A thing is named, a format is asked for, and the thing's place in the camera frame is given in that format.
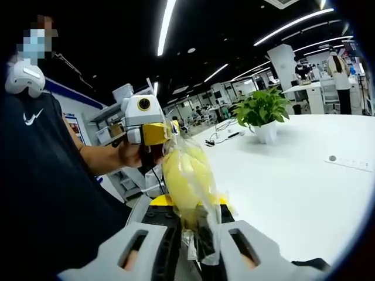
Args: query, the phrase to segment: white device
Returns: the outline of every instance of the white device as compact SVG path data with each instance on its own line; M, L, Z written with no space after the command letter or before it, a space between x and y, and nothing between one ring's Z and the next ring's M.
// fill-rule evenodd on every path
M324 160L327 163L335 164L339 166L354 168L357 170L372 172L373 171L373 161L370 159L352 159L348 157L341 157L336 155L330 155Z
M29 60L20 60L9 69L5 91L10 94L19 94L28 87L30 97L37 98L41 95L45 85L46 79L41 69L31 65Z
M125 114L128 141L135 145L142 143L142 125L164 122L163 110L154 95L135 94L124 98L121 111Z

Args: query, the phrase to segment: white table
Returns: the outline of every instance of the white table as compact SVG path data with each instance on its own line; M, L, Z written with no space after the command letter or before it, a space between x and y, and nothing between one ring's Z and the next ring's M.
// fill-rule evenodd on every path
M335 85L335 81L333 79L331 79L329 81L332 82L331 83L332 85ZM350 82L350 85L357 85L358 84L357 80L354 77L349 77L349 82ZM297 92L297 91L303 91L303 90L309 90L309 89L321 88L321 87L322 87L322 84L319 81L319 82L314 82L314 83L311 83L311 84L308 84L308 85L293 86L293 87L287 89L286 91L284 91L282 93L286 94L288 92Z
M362 108L360 102L360 91L358 82L355 77L349 77L350 82L350 100L352 104L352 114L353 115L361 115ZM330 79L327 81L327 85L335 85L335 81ZM314 82L308 85L297 85L287 89L286 91L282 92L283 94L287 94L289 92L297 92L306 90L307 95L309 97L310 109L312 114L324 114L324 104L322 99L322 92L321 92L322 84L321 82Z
M278 142L258 143L247 128L207 147L210 128L194 140L202 145L216 179L245 220L273 239L289 261L323 258L332 264L354 236L370 202L374 174L328 164L329 155L375 158L375 118L353 115L294 115L278 124ZM221 137L228 129L220 131Z

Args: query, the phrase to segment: face mask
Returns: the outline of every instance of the face mask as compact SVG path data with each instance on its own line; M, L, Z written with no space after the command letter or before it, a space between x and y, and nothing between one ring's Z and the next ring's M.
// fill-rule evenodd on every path
M19 56L30 59L32 65L37 65L38 59L53 57L52 37L52 30L31 29L30 36L23 37L23 43L17 45Z

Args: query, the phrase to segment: black ceiling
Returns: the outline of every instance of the black ceiling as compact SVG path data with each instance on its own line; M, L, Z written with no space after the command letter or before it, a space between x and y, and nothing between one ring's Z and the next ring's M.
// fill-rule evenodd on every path
M172 99L175 89L202 83L226 63L228 67L195 88L195 93L267 61L267 50L282 43L282 38L318 23L340 19L336 12L318 16L254 47L258 39L275 29L318 11L316 1L300 0L280 10L263 0L177 0L164 54L157 57L167 0L127 2L106 8L103 3L95 6L91 2L85 13L61 6L45 12L52 16L59 33L54 49L82 73L95 91L57 58L41 62L45 75L108 105L114 102L114 89L126 83L134 88L145 86L149 77L153 82L159 81L158 98L164 104ZM284 42L297 49L341 36L344 25L342 21L321 26ZM188 54L190 48L196 51ZM315 46L305 51L316 49Z

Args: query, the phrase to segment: hand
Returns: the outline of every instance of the hand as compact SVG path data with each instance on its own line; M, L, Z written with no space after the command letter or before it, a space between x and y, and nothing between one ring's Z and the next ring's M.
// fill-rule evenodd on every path
M118 153L121 162L126 167L139 168L142 166L141 145L133 145L127 139L118 146ZM156 165L161 164L163 160L163 145L151 146L151 153Z
M118 146L118 154L121 163L126 167L139 168L142 166L140 145L133 145L127 139L122 141Z

